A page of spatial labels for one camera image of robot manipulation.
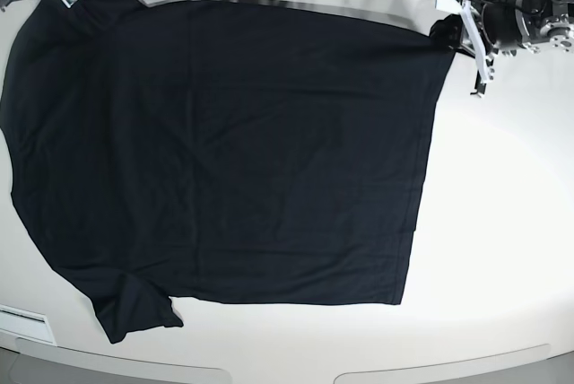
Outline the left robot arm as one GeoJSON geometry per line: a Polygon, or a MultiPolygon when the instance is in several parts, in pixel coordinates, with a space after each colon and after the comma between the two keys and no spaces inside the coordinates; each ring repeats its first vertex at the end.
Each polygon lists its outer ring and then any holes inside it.
{"type": "Polygon", "coordinates": [[[446,18],[433,24],[430,37],[474,59],[478,97],[494,80],[500,55],[573,50],[573,0],[435,0],[435,7],[446,18]]]}

